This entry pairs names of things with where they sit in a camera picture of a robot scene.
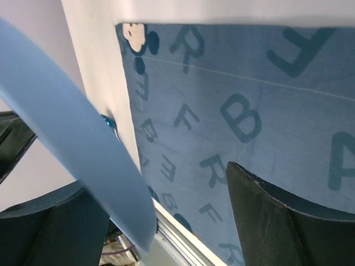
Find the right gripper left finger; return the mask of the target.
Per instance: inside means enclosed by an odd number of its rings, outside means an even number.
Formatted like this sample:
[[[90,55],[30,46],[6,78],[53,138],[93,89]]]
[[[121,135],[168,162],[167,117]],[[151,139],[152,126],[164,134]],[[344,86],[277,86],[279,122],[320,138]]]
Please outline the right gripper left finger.
[[[98,265],[109,216],[76,181],[1,212],[1,265]]]

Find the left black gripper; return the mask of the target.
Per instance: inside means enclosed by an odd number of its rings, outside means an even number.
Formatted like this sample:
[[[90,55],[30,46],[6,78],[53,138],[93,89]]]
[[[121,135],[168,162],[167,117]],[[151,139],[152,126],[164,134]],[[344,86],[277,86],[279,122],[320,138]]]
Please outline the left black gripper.
[[[1,183],[35,140],[36,134],[15,112],[1,112]]]

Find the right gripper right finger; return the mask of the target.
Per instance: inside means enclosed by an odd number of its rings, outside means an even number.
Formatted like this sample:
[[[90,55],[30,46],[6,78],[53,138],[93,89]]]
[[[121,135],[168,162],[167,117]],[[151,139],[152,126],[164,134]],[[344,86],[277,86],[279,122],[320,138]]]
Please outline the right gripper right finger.
[[[296,196],[235,162],[226,179],[246,265],[354,265],[354,214]]]

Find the blue plastic plate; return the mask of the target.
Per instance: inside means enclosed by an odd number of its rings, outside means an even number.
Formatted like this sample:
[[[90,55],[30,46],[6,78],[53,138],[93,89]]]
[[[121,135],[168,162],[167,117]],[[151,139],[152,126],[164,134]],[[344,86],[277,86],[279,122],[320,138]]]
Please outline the blue plastic plate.
[[[94,106],[21,31],[1,20],[1,98],[143,252],[156,233],[148,187]]]

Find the blue metal spoon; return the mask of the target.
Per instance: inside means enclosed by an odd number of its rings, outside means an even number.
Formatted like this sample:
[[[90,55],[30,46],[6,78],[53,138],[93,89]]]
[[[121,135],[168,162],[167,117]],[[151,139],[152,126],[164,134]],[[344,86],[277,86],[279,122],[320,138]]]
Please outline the blue metal spoon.
[[[110,117],[108,117],[106,115],[103,115],[103,114],[101,114],[100,116],[105,120],[107,125],[113,130],[113,132],[115,133],[117,139],[119,141],[121,141],[121,138],[120,138],[119,131],[118,131],[118,128],[117,128],[115,120],[113,120],[112,118],[110,118]]]

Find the blue letter-print placemat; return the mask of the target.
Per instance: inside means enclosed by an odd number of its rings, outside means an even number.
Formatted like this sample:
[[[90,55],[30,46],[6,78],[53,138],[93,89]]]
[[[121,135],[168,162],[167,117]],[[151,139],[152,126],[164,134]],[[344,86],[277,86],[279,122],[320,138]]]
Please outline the blue letter-print placemat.
[[[115,26],[142,176],[227,265],[244,265],[226,183],[233,161],[354,212],[354,29]]]

